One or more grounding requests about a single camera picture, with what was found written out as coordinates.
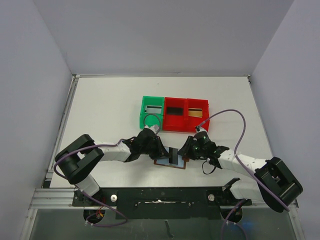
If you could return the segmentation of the brown leather card holder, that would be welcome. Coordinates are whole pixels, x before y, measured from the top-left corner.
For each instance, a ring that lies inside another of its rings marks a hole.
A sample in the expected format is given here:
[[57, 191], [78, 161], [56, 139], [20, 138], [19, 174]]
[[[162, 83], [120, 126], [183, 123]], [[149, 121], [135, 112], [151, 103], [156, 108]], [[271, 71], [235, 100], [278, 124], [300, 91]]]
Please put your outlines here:
[[[169, 153], [169, 148], [171, 148], [171, 147], [165, 147], [165, 149], [167, 150], [168, 153]], [[180, 155], [178, 155], [178, 165], [170, 164], [169, 157], [155, 159], [153, 161], [153, 164], [158, 165], [158, 166], [163, 166], [163, 167], [170, 167], [170, 168], [184, 170], [186, 168], [186, 165], [188, 162], [189, 162], [189, 159], [183, 159]]]

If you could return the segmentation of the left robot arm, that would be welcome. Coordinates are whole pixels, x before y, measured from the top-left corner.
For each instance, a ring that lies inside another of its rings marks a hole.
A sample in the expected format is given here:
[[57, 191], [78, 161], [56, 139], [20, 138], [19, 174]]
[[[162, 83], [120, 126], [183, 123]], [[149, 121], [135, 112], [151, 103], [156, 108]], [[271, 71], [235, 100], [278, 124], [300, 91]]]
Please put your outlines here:
[[100, 186], [91, 175], [99, 162], [118, 161], [129, 163], [141, 155], [152, 160], [168, 158], [157, 131], [144, 128], [137, 136], [120, 139], [117, 143], [96, 143], [88, 134], [83, 134], [55, 157], [54, 172], [84, 193], [84, 200], [95, 206], [100, 203]]

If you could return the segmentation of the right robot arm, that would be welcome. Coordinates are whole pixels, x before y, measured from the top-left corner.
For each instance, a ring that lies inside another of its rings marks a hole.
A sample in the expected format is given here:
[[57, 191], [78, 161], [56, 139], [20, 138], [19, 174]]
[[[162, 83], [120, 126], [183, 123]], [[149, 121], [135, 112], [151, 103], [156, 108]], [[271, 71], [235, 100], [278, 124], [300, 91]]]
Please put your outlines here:
[[300, 182], [280, 158], [261, 159], [236, 154], [229, 147], [216, 145], [206, 131], [189, 136], [177, 153], [183, 158], [203, 159], [218, 169], [252, 178], [252, 181], [236, 180], [226, 187], [222, 197], [230, 205], [242, 199], [263, 201], [281, 213], [303, 192]]

